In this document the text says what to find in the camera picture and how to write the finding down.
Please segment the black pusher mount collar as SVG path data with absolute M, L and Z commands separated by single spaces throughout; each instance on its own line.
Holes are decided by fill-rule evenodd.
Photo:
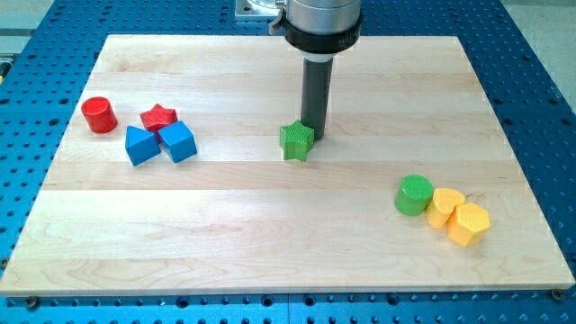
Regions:
M 283 15 L 285 40 L 298 50 L 319 55 L 336 54 L 352 47 L 360 37 L 363 16 L 360 15 L 355 24 L 345 31 L 328 35 L 313 34 L 301 31 Z

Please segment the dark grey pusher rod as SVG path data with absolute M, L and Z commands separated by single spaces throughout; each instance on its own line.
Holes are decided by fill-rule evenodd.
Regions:
M 303 61 L 301 122 L 314 130 L 314 139 L 324 136 L 333 59 L 325 62 Z

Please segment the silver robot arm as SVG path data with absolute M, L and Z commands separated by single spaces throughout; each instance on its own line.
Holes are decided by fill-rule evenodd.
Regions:
M 283 0 L 279 14 L 269 23 L 271 35 L 284 39 L 303 57 L 301 122 L 324 137 L 328 114 L 333 58 L 359 39 L 360 0 Z

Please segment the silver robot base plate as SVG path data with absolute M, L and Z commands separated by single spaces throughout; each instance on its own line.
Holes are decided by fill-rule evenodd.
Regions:
M 235 0 L 234 14 L 237 21 L 261 21 L 276 17 L 280 10 L 275 0 Z

